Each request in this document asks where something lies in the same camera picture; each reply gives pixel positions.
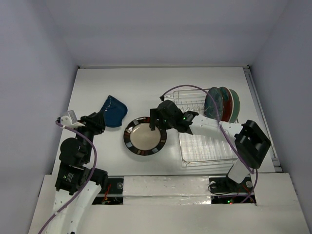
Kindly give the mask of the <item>green plate with white rim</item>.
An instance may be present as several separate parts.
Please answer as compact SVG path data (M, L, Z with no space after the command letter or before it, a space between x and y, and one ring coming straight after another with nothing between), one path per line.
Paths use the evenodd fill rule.
M230 123L235 123L238 119L238 115L240 112L240 99L236 91L233 89L230 89L232 98L233 98L233 110L232 110L232 115L230 117L229 122Z

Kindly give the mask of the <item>silver foil covered bar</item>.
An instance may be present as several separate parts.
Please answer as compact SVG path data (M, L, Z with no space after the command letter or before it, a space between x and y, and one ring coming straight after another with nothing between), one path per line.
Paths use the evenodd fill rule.
M207 176L126 176L124 205L210 205Z

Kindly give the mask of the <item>beige plate with brown rim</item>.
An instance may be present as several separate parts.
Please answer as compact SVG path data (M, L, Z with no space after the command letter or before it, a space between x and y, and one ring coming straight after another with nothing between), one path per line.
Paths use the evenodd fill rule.
M158 153L167 141L166 130L156 122L155 130L150 129L150 117L139 117L131 121L124 130L123 141L128 150L139 156Z

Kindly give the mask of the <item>dark blue teardrop plate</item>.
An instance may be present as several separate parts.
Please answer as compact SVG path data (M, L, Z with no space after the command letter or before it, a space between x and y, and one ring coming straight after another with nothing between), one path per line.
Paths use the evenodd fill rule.
M117 128L122 125L122 120L127 115L127 106L109 95L100 109L103 112L105 125L110 128Z

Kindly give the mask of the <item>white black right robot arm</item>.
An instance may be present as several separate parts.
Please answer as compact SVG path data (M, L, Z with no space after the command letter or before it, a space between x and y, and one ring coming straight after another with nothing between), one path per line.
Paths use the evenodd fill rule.
M165 100L157 108L150 109L150 129L175 129L179 133L211 137L229 144L237 161L228 171L224 185L236 191L250 174L257 173L271 141L258 124L247 120L243 124L218 121L197 112L182 112L174 102Z

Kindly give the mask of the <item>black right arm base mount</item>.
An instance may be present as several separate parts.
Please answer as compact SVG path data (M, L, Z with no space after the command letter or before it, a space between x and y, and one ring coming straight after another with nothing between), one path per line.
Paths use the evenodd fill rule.
M244 191L241 184L227 177L210 177L208 190L215 195L227 195Z

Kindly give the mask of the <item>red and teal glazed plate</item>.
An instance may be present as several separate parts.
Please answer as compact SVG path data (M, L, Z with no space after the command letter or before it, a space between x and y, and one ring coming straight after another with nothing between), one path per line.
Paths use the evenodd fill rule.
M219 89L223 98L222 121L229 122L233 109L233 99L228 88L220 87Z

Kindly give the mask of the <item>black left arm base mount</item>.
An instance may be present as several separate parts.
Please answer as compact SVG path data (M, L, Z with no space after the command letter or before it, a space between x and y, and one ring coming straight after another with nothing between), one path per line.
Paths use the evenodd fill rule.
M100 191L93 205L122 205L124 177L109 177L106 189Z

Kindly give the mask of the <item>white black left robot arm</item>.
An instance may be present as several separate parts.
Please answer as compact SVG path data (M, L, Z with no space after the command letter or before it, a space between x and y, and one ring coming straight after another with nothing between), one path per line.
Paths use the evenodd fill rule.
M56 125L76 136L60 145L52 214L39 233L78 234L94 199L108 187L106 171L86 167L91 156L97 156L93 139L105 131L104 115L100 111L77 119L70 110L58 117Z

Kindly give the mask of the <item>dark teal floral plate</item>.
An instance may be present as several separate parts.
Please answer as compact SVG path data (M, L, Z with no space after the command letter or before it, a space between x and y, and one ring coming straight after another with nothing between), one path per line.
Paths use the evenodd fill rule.
M211 119L221 120L223 108L223 97L220 89L217 87L210 88L204 102L204 115Z

